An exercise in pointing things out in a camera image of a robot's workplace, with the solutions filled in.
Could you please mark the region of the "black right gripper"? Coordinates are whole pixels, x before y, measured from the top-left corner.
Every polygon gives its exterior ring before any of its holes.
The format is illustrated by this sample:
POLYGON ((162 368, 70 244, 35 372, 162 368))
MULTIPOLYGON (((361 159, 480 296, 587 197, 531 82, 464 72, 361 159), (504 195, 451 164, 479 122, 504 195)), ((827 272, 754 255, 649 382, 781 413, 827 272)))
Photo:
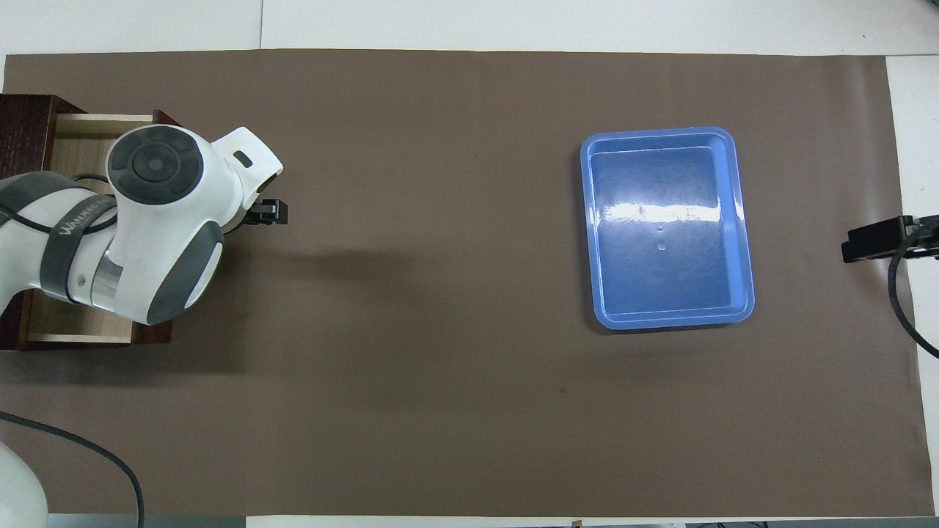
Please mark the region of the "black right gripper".
POLYGON ((847 232, 847 241, 841 244, 844 263, 861 260, 881 260, 896 253, 905 238, 912 238, 906 250, 907 260, 938 258, 938 215, 893 217, 877 223, 862 225, 847 232))

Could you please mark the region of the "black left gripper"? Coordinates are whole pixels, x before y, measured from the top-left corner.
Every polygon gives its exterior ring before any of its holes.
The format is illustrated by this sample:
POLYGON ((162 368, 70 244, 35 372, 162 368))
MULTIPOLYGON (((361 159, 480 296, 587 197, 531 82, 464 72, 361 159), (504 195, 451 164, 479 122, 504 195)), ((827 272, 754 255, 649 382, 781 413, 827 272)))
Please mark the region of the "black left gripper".
POLYGON ((247 225, 286 225, 288 221, 288 204, 279 199, 255 200, 244 215, 247 225))

